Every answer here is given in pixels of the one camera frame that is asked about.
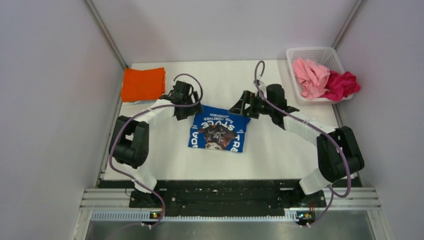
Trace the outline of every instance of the black mounting plate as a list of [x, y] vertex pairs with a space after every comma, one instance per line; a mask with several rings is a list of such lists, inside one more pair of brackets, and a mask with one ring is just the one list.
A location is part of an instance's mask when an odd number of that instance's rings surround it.
[[[263, 217], [284, 216], [284, 205], [298, 179], [293, 180], [158, 180], [155, 191], [163, 198], [166, 216]], [[130, 208], [160, 208], [152, 195], [131, 193]], [[323, 191], [314, 206], [325, 207]], [[309, 207], [309, 205], [292, 205]]]

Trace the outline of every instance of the white table surface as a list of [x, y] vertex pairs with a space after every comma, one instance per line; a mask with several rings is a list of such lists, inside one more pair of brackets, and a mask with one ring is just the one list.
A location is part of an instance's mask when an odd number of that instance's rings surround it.
[[[135, 63], [133, 69], [146, 70], [164, 67], [166, 92], [180, 73], [195, 76], [204, 91], [202, 104], [229, 109], [240, 98], [243, 90], [255, 92], [253, 85], [257, 60], [197, 61]], [[180, 81], [191, 83], [189, 77]], [[267, 85], [282, 84], [285, 98], [310, 118], [337, 126], [331, 105], [298, 105], [295, 101], [286, 60], [266, 60], [261, 79]], [[132, 116], [150, 104], [122, 106], [119, 115]], [[252, 119], [242, 153], [188, 147], [193, 116], [186, 120], [167, 119], [150, 132], [149, 154], [145, 164], [158, 180], [253, 180], [300, 179], [318, 167], [317, 149], [301, 137], [274, 125], [271, 118], [261, 115]], [[119, 169], [124, 169], [114, 162]], [[104, 180], [128, 178], [106, 168]]]

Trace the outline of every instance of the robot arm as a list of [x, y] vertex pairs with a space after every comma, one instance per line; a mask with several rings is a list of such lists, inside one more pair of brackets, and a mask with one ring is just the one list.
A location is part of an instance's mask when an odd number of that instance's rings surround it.
[[[128, 124], [123, 134], [118, 139], [117, 145], [113, 151], [115, 160], [126, 168], [126, 172], [143, 183], [143, 185], [149, 189], [154, 189], [157, 180], [144, 164], [149, 154], [149, 131], [156, 128], [156, 126], [165, 119], [175, 116], [179, 121], [197, 113], [201, 113], [203, 111], [201, 104], [196, 104], [192, 107], [178, 107], [181, 105], [190, 105], [198, 101], [198, 93], [193, 91], [193, 86], [191, 84], [176, 81], [173, 90], [171, 90], [169, 94], [162, 95], [148, 108], [149, 112], [133, 119]], [[169, 105], [175, 105], [175, 107], [160, 107]], [[115, 141], [118, 132], [128, 120], [129, 117], [127, 116], [120, 116], [117, 118], [111, 143]], [[134, 186], [140, 192], [150, 193], [150, 191], [138, 184]]]
[[346, 156], [351, 173], [364, 168], [364, 159], [358, 147], [353, 131], [343, 126], [336, 128], [306, 117], [298, 109], [288, 106], [284, 89], [280, 84], [266, 87], [266, 99], [281, 110], [299, 118], [299, 121], [277, 111], [263, 100], [258, 93], [244, 91], [240, 100], [229, 110], [230, 113], [258, 119], [260, 114], [269, 115], [272, 122], [280, 128], [295, 133], [316, 146], [318, 168], [296, 183], [293, 189], [293, 202], [303, 202], [308, 196], [322, 190], [331, 183], [346, 177], [343, 161], [329, 139], [305, 123], [311, 123], [329, 134]]

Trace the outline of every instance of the cable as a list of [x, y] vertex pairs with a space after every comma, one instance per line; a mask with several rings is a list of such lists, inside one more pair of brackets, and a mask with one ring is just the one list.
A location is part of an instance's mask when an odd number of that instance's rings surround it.
[[[110, 166], [110, 168], [112, 169], [112, 170], [114, 170], [115, 172], [117, 172], [117, 173], [120, 173], [120, 174], [122, 174], [122, 175], [124, 175], [124, 176], [127, 176], [127, 177], [129, 177], [130, 179], [132, 179], [136, 184], [138, 184], [140, 187], [142, 187], [142, 188], [144, 188], [144, 189], [146, 189], [147, 191], [149, 191], [149, 192], [151, 192], [153, 195], [155, 195], [159, 200], [160, 200], [160, 202], [162, 203], [162, 210], [161, 210], [161, 212], [160, 212], [160, 217], [159, 217], [159, 219], [157, 220], [157, 222], [155, 222], [153, 225], [150, 225], [150, 227], [149, 228], [154, 228], [154, 227], [156, 227], [159, 223], [160, 223], [160, 221], [162, 220], [162, 218], [164, 217], [164, 215], [165, 215], [165, 201], [164, 201], [164, 199], [157, 193], [157, 192], [155, 192], [155, 191], [153, 191], [152, 189], [150, 189], [150, 188], [148, 188], [147, 186], [145, 186], [144, 184], [142, 184], [140, 181], [138, 181], [135, 177], [133, 177], [131, 174], [129, 174], [129, 173], [127, 173], [127, 172], [124, 172], [124, 171], [121, 171], [121, 170], [119, 170], [119, 169], [117, 169], [115, 166], [114, 166], [114, 164], [113, 164], [113, 161], [112, 161], [112, 157], [113, 157], [113, 155], [114, 155], [114, 152], [115, 152], [115, 148], [116, 148], [116, 146], [117, 146], [117, 144], [118, 144], [118, 140], [121, 138], [121, 136], [122, 136], [122, 134], [123, 134], [123, 132], [124, 132], [124, 129], [128, 126], [128, 124], [130, 124], [130, 122], [132, 121], [132, 120], [134, 120], [135, 118], [137, 118], [137, 117], [139, 117], [139, 116], [142, 116], [142, 115], [144, 115], [144, 114], [146, 114], [146, 113], [148, 113], [148, 112], [150, 112], [151, 110], [156, 110], [156, 109], [160, 109], [160, 108], [166, 108], [166, 107], [177, 107], [177, 108], [190, 108], [190, 107], [194, 107], [194, 106], [196, 106], [197, 104], [200, 104], [200, 102], [201, 102], [201, 100], [202, 100], [202, 98], [203, 98], [203, 88], [202, 88], [202, 85], [200, 84], [200, 82], [194, 77], [194, 76], [192, 76], [192, 75], [190, 75], [190, 74], [188, 74], [188, 73], [181, 73], [181, 74], [178, 74], [174, 79], [173, 79], [173, 82], [175, 82], [175, 80], [177, 80], [177, 78], [179, 78], [179, 77], [181, 77], [181, 76], [188, 76], [188, 77], [190, 77], [190, 78], [192, 78], [192, 79], [194, 79], [194, 81], [198, 84], [198, 86], [199, 86], [199, 88], [200, 88], [200, 98], [199, 98], [199, 100], [197, 101], [197, 102], [195, 102], [195, 103], [192, 103], [192, 104], [187, 104], [187, 105], [185, 105], [185, 104], [166, 104], [166, 105], [160, 105], [160, 106], [154, 106], [154, 107], [152, 107], [152, 108], [150, 108], [150, 109], [146, 109], [146, 110], [144, 110], [144, 111], [142, 111], [142, 112], [140, 112], [140, 113], [137, 113], [137, 114], [135, 114], [134, 116], [132, 116], [132, 117], [130, 117], [124, 124], [123, 124], [123, 126], [121, 127], [121, 129], [119, 130], [119, 132], [117, 133], [117, 135], [116, 135], [116, 138], [115, 138], [115, 140], [113, 141], [113, 144], [112, 144], [112, 147], [110, 148], [110, 154], [109, 154], [109, 159], [108, 159], [108, 163], [109, 163], [109, 166]], [[131, 223], [131, 224], [129, 224], [129, 225], [126, 225], [126, 226], [124, 226], [124, 227], [121, 227], [119, 230], [118, 230], [118, 232], [120, 231], [120, 230], [122, 230], [122, 229], [125, 229], [126, 227], [130, 227], [130, 226], [133, 226], [133, 225], [135, 225], [134, 223]]]
[[323, 131], [323, 130], [321, 130], [320, 128], [318, 128], [317, 126], [315, 126], [315, 125], [313, 125], [313, 124], [311, 124], [310, 122], [304, 122], [302, 119], [300, 119], [300, 118], [298, 118], [298, 117], [296, 117], [296, 116], [294, 116], [294, 115], [291, 115], [290, 113], [288, 113], [288, 112], [285, 112], [285, 111], [283, 111], [282, 109], [280, 109], [279, 107], [277, 107], [277, 106], [275, 106], [272, 102], [270, 102], [265, 96], [264, 96], [264, 93], [261, 91], [261, 89], [259, 88], [259, 80], [258, 80], [258, 78], [257, 78], [257, 76], [258, 76], [258, 67], [259, 67], [259, 65], [260, 64], [262, 64], [263, 65], [263, 67], [262, 67], [262, 72], [260, 73], [260, 77], [262, 77], [262, 75], [264, 74], [264, 71], [265, 71], [265, 62], [263, 61], [263, 60], [260, 60], [257, 64], [256, 64], [256, 67], [254, 68], [254, 81], [253, 81], [253, 84], [255, 85], [255, 87], [256, 87], [256, 89], [257, 89], [257, 92], [259, 93], [259, 96], [267, 103], [267, 104], [269, 104], [271, 107], [273, 107], [275, 110], [277, 110], [277, 111], [279, 111], [280, 113], [282, 113], [282, 114], [284, 114], [284, 115], [286, 115], [286, 116], [288, 116], [288, 117], [290, 117], [290, 118], [293, 118], [293, 119], [295, 119], [295, 120], [297, 120], [297, 121], [299, 121], [299, 122], [301, 122], [301, 123], [304, 123], [304, 124], [306, 124], [307, 126], [309, 126], [309, 127], [311, 127], [311, 128], [313, 128], [314, 130], [316, 130], [316, 131], [318, 131], [319, 133], [321, 133], [322, 135], [324, 135], [326, 138], [328, 138], [328, 140], [330, 140], [330, 142], [335, 146], [335, 148], [337, 149], [337, 151], [338, 151], [338, 153], [340, 154], [340, 157], [341, 157], [341, 160], [342, 160], [342, 162], [343, 162], [343, 165], [344, 165], [344, 169], [346, 170], [346, 177], [347, 177], [347, 188], [346, 188], [346, 192], [344, 193], [344, 194], [339, 194], [339, 193], [337, 193], [337, 192], [335, 192], [334, 191], [334, 189], [331, 187], [331, 186], [327, 186], [329, 189], [330, 189], [330, 191], [331, 191], [331, 197], [330, 197], [330, 201], [328, 202], [328, 204], [327, 204], [327, 207], [324, 209], [324, 211], [321, 213], [321, 215], [319, 215], [319, 217], [315, 220], [315, 222], [314, 223], [312, 223], [312, 224], [310, 224], [310, 226], [311, 225], [314, 225], [315, 223], [317, 223], [318, 222], [318, 220], [320, 220], [321, 219], [321, 217], [329, 210], [329, 208], [330, 208], [330, 206], [331, 206], [331, 204], [332, 204], [332, 202], [333, 202], [333, 199], [334, 199], [334, 195], [336, 195], [337, 197], [339, 197], [339, 198], [346, 198], [348, 195], [349, 195], [349, 193], [351, 192], [351, 188], [352, 188], [352, 179], [351, 179], [351, 171], [350, 171], [350, 169], [349, 169], [349, 165], [348, 165], [348, 161], [346, 160], [346, 156], [345, 156], [345, 154], [343, 153], [343, 151], [342, 151], [342, 149], [340, 148], [340, 146], [337, 144], [337, 142], [328, 134], [328, 133], [326, 133], [325, 131]]
[[127, 193], [127, 189], [128, 189], [128, 188], [125, 188], [125, 195], [127, 195], [128, 197], [130, 197], [130, 198], [131, 198], [131, 196], [130, 196], [130, 195], [128, 195], [128, 193]]

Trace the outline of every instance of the metal floor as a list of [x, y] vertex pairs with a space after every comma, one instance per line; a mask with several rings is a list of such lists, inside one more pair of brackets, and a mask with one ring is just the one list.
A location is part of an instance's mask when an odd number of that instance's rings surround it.
[[319, 224], [292, 222], [163, 222], [149, 230], [128, 222], [92, 221], [86, 240], [374, 240], [366, 211], [330, 211]]

